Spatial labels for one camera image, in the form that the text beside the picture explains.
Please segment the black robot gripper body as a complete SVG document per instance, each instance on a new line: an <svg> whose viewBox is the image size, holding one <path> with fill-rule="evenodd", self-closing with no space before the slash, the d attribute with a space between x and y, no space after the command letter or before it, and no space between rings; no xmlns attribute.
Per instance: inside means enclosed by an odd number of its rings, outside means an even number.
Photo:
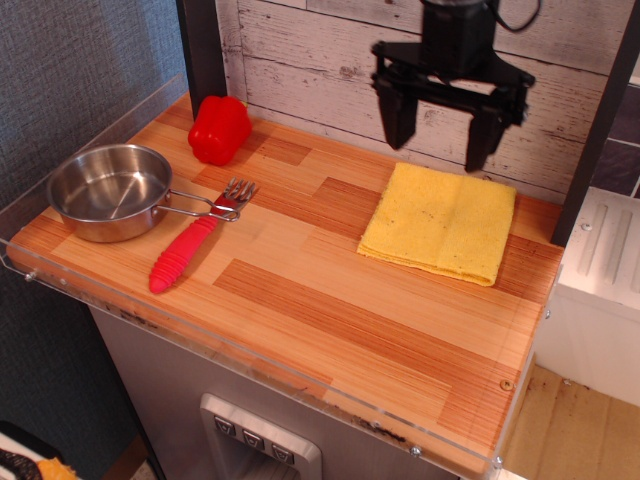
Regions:
<svg viewBox="0 0 640 480"><path fill-rule="evenodd" d="M374 89L375 82L384 79L417 101L468 113L498 105L509 110L511 123L523 122L535 77L502 60L494 50L494 39L498 27L520 33L533 21L509 26L497 1L424 1L422 5L418 42L380 41L372 46Z"/></svg>

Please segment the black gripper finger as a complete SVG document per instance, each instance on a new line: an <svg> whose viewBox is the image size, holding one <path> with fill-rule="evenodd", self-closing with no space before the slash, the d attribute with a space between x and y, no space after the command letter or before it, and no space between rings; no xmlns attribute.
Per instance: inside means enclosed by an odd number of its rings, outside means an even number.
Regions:
<svg viewBox="0 0 640 480"><path fill-rule="evenodd" d="M384 79L375 82L387 144L399 150L416 131L417 99Z"/></svg>
<svg viewBox="0 0 640 480"><path fill-rule="evenodd" d="M493 155L505 130L511 126L508 109L498 105L485 105L472 113L469 124L465 171L483 169L487 158Z"/></svg>

